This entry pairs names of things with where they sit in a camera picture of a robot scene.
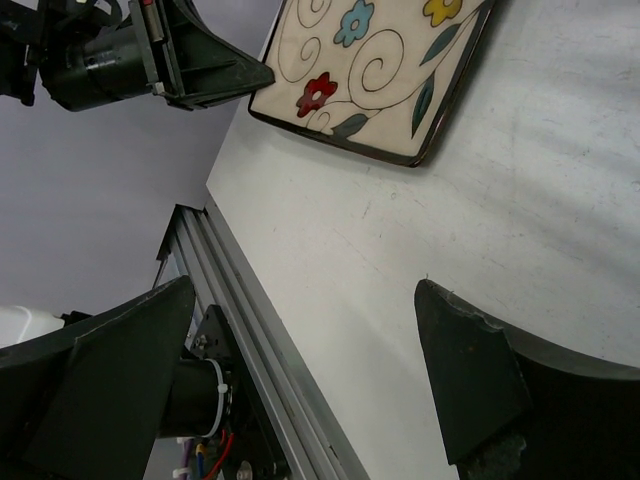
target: red flower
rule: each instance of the red flower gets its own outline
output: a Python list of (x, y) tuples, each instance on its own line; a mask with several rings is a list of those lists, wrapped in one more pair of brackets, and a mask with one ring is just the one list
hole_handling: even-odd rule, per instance
[(324, 107), (329, 97), (336, 93), (338, 84), (329, 81), (329, 72), (324, 72), (318, 78), (309, 80), (304, 87), (304, 95), (296, 102), (298, 107), (298, 117), (302, 118), (311, 112)]

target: white object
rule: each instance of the white object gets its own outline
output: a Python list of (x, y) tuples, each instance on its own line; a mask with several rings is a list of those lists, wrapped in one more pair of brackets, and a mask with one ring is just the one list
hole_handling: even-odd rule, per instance
[(205, 358), (205, 361), (210, 362), (213, 365), (213, 368), (216, 371), (216, 376), (218, 378), (218, 409), (216, 411), (216, 418), (213, 422), (213, 426), (209, 433), (205, 435), (205, 438), (213, 437), (215, 433), (220, 428), (220, 422), (222, 421), (222, 410), (224, 408), (224, 394), (229, 390), (229, 386), (224, 383), (224, 377), (222, 376), (222, 368), (220, 364), (213, 360), (212, 358)]
[(208, 182), (372, 480), (457, 477), (413, 307), (427, 274), (536, 335), (640, 366), (640, 4), (496, 10), (430, 165), (319, 145), (244, 101)]
[(0, 348), (55, 332), (64, 321), (51, 313), (13, 306), (0, 307)]

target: gray wall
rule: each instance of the gray wall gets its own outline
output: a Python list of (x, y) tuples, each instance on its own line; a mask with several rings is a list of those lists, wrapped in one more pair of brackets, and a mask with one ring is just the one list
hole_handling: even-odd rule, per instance
[[(256, 56), (279, 4), (196, 0)], [(189, 113), (149, 96), (69, 113), (42, 88), (33, 108), (0, 97), (0, 304), (97, 313), (148, 290), (174, 205), (204, 205), (236, 105)], [(158, 442), (145, 479), (172, 478), (179, 459)]]

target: red wire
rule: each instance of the red wire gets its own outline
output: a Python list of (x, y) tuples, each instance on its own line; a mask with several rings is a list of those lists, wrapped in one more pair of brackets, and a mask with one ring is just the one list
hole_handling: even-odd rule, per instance
[(216, 475), (218, 474), (218, 471), (220, 470), (220, 467), (222, 466), (222, 462), (224, 462), (224, 460), (229, 455), (229, 451), (231, 450), (231, 444), (233, 443), (234, 436), (235, 436), (235, 433), (232, 433), (231, 435), (229, 435), (229, 440), (227, 440), (227, 445), (224, 447), (224, 452), (222, 452), (222, 455), (220, 455), (220, 458), (218, 459), (216, 464), (213, 466), (209, 474), (206, 477), (204, 477), (202, 480), (213, 480), (216, 477)]

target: green leaf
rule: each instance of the green leaf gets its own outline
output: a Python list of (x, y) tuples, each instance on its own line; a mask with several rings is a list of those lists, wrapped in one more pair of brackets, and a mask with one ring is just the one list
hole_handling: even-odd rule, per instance
[(440, 52), (442, 52), (456, 37), (456, 33), (458, 33), (459, 28), (460, 24), (450, 25), (440, 35), (438, 35), (438, 38), (435, 39), (429, 47), (429, 50), (427, 50), (427, 54), (422, 59), (422, 62), (420, 62), (420, 65), (424, 65), (429, 60), (433, 60)]
[(364, 113), (356, 113), (347, 118), (340, 125), (333, 127), (333, 134), (338, 137), (347, 138), (358, 133), (369, 118)]
[(425, 82), (424, 87), (422, 87), (420, 95), (418, 95), (418, 100), (416, 101), (416, 106), (413, 108), (413, 117), (411, 119), (411, 138), (413, 138), (418, 131), (418, 127), (420, 127), (422, 119), (427, 113), (427, 110), (429, 110), (429, 105), (431, 105), (433, 89), (435, 86), (435, 77), (436, 72), (433, 72)]

